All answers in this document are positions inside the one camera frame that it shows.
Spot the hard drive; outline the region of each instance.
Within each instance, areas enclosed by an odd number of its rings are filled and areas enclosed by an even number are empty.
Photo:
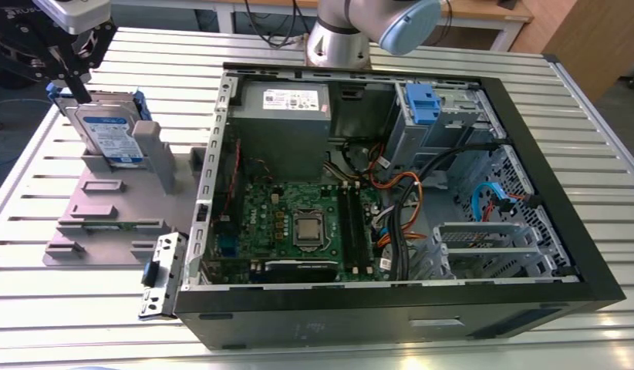
[[[132,138],[139,120],[151,120],[140,91],[96,92],[92,101],[79,104],[68,89],[47,88],[87,145],[88,154],[103,155],[113,167],[143,167],[144,153]]]

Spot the blue hard drive label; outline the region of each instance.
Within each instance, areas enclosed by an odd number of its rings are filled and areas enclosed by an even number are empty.
[[[83,121],[85,123],[113,123],[117,125],[124,125],[128,122],[125,118],[120,117],[84,117]]]
[[[143,162],[143,153],[136,140],[129,136],[128,121],[123,117],[84,117],[88,135],[101,154],[113,163],[132,166]]]

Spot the cpu socket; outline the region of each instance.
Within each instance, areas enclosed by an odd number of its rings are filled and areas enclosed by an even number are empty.
[[[324,246],[324,213],[320,210],[296,210],[293,212],[295,246],[303,252],[313,252]]]

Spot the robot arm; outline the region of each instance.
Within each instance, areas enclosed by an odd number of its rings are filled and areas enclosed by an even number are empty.
[[[307,57],[315,66],[364,68],[370,40],[394,55],[412,51],[434,31],[439,0],[320,0]]]
[[[307,57],[315,66],[364,68],[368,40],[392,54],[424,41],[439,0],[320,0]],[[116,26],[111,0],[0,0],[0,68],[68,87],[89,103],[88,70],[101,64]],[[79,34],[89,33],[79,44]]]
[[[85,43],[79,34],[87,32]],[[0,68],[67,86],[80,103],[116,27],[109,0],[0,0]]]

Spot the slotted aluminum table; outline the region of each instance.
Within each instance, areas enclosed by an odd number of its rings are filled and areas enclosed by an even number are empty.
[[[185,153],[209,135],[221,63],[300,65],[300,48],[269,50],[247,35],[120,29],[91,87],[140,86],[161,140]],[[371,61],[375,69],[503,80],[627,300],[504,340],[209,353],[179,321],[137,321],[139,269],[43,265],[84,168],[77,133],[52,108],[0,190],[0,365],[634,368],[634,159],[566,71],[539,55],[459,49],[395,57],[372,47]]]

